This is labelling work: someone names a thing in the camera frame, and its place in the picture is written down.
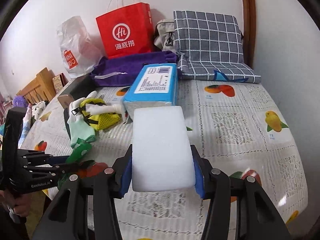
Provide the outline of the person's left hand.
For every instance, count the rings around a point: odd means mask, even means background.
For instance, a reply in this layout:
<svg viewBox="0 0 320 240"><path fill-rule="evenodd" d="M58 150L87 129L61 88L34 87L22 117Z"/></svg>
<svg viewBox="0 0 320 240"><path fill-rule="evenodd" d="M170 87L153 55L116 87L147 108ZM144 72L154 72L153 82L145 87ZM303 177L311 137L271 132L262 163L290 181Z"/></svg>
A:
<svg viewBox="0 0 320 240"><path fill-rule="evenodd" d="M12 208L16 215L27 217L30 213L32 194L23 194L14 198L8 191L1 190L1 204L8 211L8 207Z"/></svg>

